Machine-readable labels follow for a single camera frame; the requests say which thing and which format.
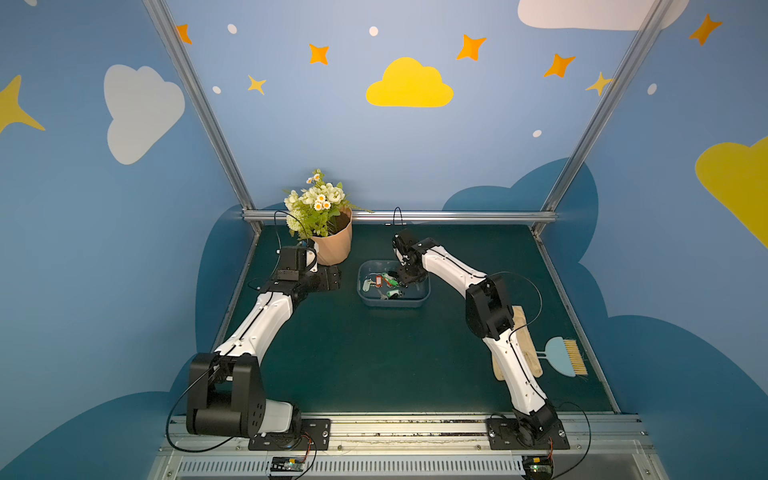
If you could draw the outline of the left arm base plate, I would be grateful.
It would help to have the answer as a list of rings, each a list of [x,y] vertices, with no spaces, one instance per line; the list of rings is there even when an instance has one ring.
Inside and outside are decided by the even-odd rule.
[[[249,440],[250,451],[305,450],[309,443],[312,448],[326,451],[332,422],[328,418],[297,417],[293,419],[286,432],[263,433]]]

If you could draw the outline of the blue plastic storage box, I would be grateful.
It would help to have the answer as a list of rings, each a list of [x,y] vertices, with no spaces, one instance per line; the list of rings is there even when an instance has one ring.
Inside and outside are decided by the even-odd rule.
[[[375,308],[421,307],[431,294],[429,279],[406,284],[397,260],[368,260],[357,274],[357,293],[362,302]]]

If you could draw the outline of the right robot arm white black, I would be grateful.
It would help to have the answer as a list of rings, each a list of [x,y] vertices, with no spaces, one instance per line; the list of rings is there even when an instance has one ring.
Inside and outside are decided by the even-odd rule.
[[[502,276],[476,270],[434,239],[417,240],[407,230],[393,236],[392,246],[400,263],[398,276],[404,283],[433,274],[465,299],[468,328],[489,348],[510,392],[518,442],[534,447],[555,433],[559,418],[525,359]]]

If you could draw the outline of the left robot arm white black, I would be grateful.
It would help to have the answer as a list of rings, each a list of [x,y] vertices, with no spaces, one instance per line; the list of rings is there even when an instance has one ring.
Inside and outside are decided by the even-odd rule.
[[[187,432],[288,446],[304,440],[299,409],[267,398],[261,363],[309,294],[339,288],[339,269],[319,264],[313,248],[281,248],[276,269],[246,319],[214,351],[191,361],[185,390]]]

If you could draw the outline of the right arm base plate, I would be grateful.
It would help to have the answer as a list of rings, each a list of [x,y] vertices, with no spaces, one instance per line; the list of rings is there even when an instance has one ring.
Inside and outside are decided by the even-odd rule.
[[[552,428],[535,437],[516,418],[489,417],[486,432],[492,450],[549,450],[570,449],[563,423],[556,420]]]

